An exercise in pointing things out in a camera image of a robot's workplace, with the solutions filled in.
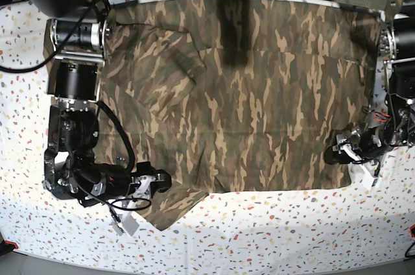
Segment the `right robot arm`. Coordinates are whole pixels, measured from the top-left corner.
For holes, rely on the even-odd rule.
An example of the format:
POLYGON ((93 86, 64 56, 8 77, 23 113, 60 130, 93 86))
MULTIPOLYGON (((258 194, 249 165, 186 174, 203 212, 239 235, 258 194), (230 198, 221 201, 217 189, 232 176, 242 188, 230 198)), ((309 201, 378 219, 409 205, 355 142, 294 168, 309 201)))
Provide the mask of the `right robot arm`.
POLYGON ((133 212, 147 209, 156 192, 171 186, 171 177, 149 162, 137 163, 129 138, 117 116, 99 99, 100 71, 107 64, 107 43, 115 28, 108 0, 31 0, 49 16, 53 51, 47 92, 49 111, 43 187, 60 200, 81 206, 104 204, 114 230, 134 235, 139 227, 133 212), (97 163, 99 115, 106 114, 128 154, 126 165, 97 163))

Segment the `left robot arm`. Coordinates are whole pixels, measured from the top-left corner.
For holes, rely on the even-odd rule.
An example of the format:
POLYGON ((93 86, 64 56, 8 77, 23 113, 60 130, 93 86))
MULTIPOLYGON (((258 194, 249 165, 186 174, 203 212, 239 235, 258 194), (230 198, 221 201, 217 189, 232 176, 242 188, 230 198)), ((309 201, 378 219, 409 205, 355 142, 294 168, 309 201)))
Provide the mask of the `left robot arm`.
POLYGON ((380 185, 381 160, 387 152, 414 146, 414 0, 387 0, 384 15, 379 54, 387 111, 373 113, 380 121, 375 127, 339 132, 324 153, 330 165, 358 165, 366 189, 380 185))

